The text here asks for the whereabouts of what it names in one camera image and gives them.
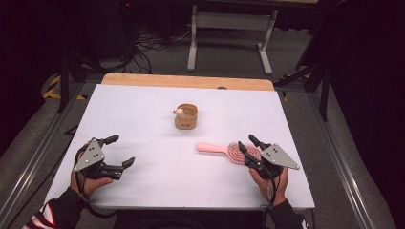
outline table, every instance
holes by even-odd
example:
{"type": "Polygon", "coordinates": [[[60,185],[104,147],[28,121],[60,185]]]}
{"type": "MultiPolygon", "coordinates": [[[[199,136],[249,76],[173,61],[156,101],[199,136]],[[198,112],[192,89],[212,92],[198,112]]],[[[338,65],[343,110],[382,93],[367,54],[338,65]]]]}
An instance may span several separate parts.
{"type": "MultiPolygon", "coordinates": [[[[69,185],[78,148],[91,137],[120,135],[116,143],[102,148],[105,162],[120,165],[135,156],[135,163],[124,171],[121,180],[96,190],[92,195],[94,205],[259,210],[266,202],[244,165],[232,164],[225,155],[199,153],[196,149],[199,141],[248,143],[248,134],[278,143],[302,168],[279,96],[268,80],[106,74],[102,84],[96,86],[46,201],[57,198],[69,185]],[[228,90],[216,90],[219,86],[228,90]],[[249,91],[241,90],[243,86],[249,91]],[[194,130],[174,126],[173,110],[182,103],[199,107],[194,130]],[[226,112],[235,108],[240,110],[226,112]]],[[[287,196],[296,209],[314,207],[303,169],[288,173],[287,196]]]]}

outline pink brush handle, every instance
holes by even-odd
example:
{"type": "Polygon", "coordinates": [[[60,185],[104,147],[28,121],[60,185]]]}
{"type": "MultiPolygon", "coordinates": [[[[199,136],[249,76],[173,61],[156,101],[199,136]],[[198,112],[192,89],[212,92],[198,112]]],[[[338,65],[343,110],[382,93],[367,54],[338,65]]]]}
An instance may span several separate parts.
{"type": "Polygon", "coordinates": [[[213,152],[213,153],[225,153],[228,154],[228,147],[212,145],[208,143],[199,142],[197,143],[198,151],[213,152]]]}

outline sleeve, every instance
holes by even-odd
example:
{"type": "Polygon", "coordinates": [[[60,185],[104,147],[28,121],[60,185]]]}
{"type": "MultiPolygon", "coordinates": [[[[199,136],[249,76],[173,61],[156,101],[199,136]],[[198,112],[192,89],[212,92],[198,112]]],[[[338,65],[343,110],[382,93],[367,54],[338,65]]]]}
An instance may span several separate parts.
{"type": "Polygon", "coordinates": [[[304,216],[292,209],[288,200],[270,209],[269,214],[277,229],[307,228],[304,216]]]}
{"type": "Polygon", "coordinates": [[[51,199],[23,227],[26,228],[75,228],[80,221],[84,201],[78,193],[68,188],[59,198],[51,199]]]}

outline wooden edge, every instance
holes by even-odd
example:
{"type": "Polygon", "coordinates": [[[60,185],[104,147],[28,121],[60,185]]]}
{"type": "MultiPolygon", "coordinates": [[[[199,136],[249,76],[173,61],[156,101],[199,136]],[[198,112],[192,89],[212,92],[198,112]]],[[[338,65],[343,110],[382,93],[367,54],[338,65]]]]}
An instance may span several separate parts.
{"type": "Polygon", "coordinates": [[[225,87],[230,90],[274,91],[273,83],[266,79],[161,74],[107,73],[101,84],[206,89],[225,87]]]}

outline metal frame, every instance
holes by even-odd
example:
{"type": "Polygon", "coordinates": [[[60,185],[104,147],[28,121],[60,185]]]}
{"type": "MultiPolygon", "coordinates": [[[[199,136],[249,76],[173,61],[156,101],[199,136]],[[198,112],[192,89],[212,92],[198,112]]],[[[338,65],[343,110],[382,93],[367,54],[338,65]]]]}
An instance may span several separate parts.
{"type": "Polygon", "coordinates": [[[265,38],[262,43],[258,43],[258,51],[262,60],[266,74],[272,74],[272,69],[268,61],[266,48],[274,23],[277,10],[271,15],[244,15],[233,13],[197,12],[197,6],[193,6],[191,16],[191,44],[188,54],[187,70],[193,72],[196,68],[197,55],[197,28],[217,28],[233,30],[265,31],[265,38]]]}
{"type": "Polygon", "coordinates": [[[357,187],[357,183],[352,176],[352,172],[346,162],[345,157],[339,151],[336,146],[335,137],[328,122],[324,121],[323,117],[318,112],[318,99],[314,93],[307,93],[309,104],[313,109],[314,114],[317,117],[318,123],[321,126],[322,131],[329,143],[331,158],[336,166],[337,173],[340,176],[343,187],[345,188],[348,199],[351,202],[354,214],[357,217],[358,223],[361,228],[376,228],[373,220],[367,210],[364,199],[361,196],[360,190],[357,187]]]}

